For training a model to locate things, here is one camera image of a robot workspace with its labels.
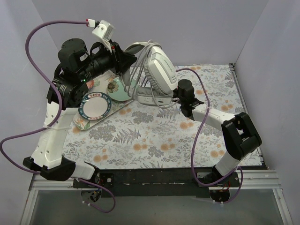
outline gray wall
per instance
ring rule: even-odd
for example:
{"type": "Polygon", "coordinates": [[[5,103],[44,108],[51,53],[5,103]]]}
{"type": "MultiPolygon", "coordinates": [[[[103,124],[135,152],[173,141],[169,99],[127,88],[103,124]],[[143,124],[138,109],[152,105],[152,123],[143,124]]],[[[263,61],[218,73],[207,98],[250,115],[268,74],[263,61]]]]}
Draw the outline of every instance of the gray wall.
{"type": "MultiPolygon", "coordinates": [[[[30,0],[1,0],[0,139],[40,128],[45,119],[48,85],[29,64],[24,46],[29,32],[42,23],[30,0]]],[[[46,29],[33,38],[33,58],[49,77],[58,63],[57,48],[46,29]]],[[[39,135],[8,141],[4,148],[18,163],[30,156],[39,135]]],[[[0,155],[0,224],[19,224],[32,175],[0,155]]]]}
{"type": "Polygon", "coordinates": [[[262,154],[276,169],[294,224],[300,224],[300,1],[269,1],[236,63],[262,154]]]}
{"type": "MultiPolygon", "coordinates": [[[[32,0],[43,21],[107,20],[124,49],[135,41],[162,44],[176,65],[236,62],[268,0],[32,0]]],[[[86,28],[50,27],[60,49],[68,38],[96,40],[86,28]]]]}

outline plate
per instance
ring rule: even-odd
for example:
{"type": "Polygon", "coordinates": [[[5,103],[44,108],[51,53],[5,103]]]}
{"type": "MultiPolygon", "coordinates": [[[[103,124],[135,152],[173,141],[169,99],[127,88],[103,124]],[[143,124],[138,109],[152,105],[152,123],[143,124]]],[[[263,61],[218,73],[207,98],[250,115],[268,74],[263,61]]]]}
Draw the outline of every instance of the plate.
{"type": "MultiPolygon", "coordinates": [[[[133,89],[135,86],[136,81],[132,80],[130,88],[133,89]]],[[[113,100],[118,102],[124,102],[131,99],[130,96],[124,91],[124,87],[120,81],[120,78],[115,78],[113,81],[109,82],[107,85],[107,94],[113,100]]]]}
{"type": "Polygon", "coordinates": [[[78,112],[86,120],[98,120],[105,117],[112,108],[110,97],[102,92],[92,92],[83,97],[78,112]]]}

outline glass panel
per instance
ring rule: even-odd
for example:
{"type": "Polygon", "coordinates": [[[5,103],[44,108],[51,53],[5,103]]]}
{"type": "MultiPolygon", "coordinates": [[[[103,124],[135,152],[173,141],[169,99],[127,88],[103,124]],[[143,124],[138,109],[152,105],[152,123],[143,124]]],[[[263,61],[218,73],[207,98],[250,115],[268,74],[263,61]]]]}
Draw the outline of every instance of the glass panel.
{"type": "MultiPolygon", "coordinates": [[[[39,191],[32,225],[130,224],[130,225],[281,225],[272,190],[241,190],[226,205],[194,196],[117,197],[113,212],[104,214],[82,203],[81,191],[39,191]]],[[[106,209],[111,198],[96,204],[106,209]]]]}

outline white plate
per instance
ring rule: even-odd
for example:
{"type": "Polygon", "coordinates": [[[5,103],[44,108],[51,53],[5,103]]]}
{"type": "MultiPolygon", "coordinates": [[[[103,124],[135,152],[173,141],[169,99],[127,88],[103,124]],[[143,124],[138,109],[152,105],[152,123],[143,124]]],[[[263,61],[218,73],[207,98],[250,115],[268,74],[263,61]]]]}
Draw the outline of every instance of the white plate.
{"type": "Polygon", "coordinates": [[[111,107],[112,101],[107,94],[92,92],[83,97],[78,112],[86,120],[98,120],[105,117],[111,107]]]}

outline floral tablecloth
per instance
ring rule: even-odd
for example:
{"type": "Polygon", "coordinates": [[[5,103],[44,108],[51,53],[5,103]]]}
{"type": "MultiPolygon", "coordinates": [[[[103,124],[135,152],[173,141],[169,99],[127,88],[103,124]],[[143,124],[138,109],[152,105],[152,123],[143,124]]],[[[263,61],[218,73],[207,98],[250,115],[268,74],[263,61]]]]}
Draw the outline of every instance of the floral tablecloth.
{"type": "MultiPolygon", "coordinates": [[[[201,76],[212,107],[228,113],[244,111],[228,65],[187,67],[201,76]]],[[[206,102],[193,73],[181,71],[178,79],[191,80],[196,97],[206,102]]],[[[163,111],[134,101],[89,130],[81,131],[72,123],[64,154],[101,169],[190,167],[191,149],[199,126],[200,122],[180,113],[179,105],[163,111]]],[[[225,151],[222,132],[204,125],[196,146],[195,166],[213,166],[225,151]]],[[[241,164],[261,165],[258,152],[251,153],[241,164]]]]}

